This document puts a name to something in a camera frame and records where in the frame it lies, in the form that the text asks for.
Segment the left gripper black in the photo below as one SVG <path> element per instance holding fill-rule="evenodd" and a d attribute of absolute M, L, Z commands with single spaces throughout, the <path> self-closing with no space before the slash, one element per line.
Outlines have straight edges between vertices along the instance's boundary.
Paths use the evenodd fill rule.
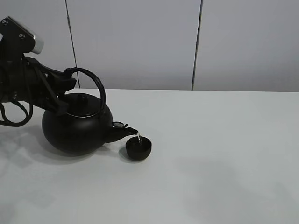
<path fill-rule="evenodd" d="M 55 113 L 67 113 L 68 104 L 55 95 L 75 88 L 76 79 L 70 69 L 58 71 L 26 57 L 24 43 L 11 36 L 7 20 L 0 21 L 0 101 L 2 103 L 25 101 Z"/>

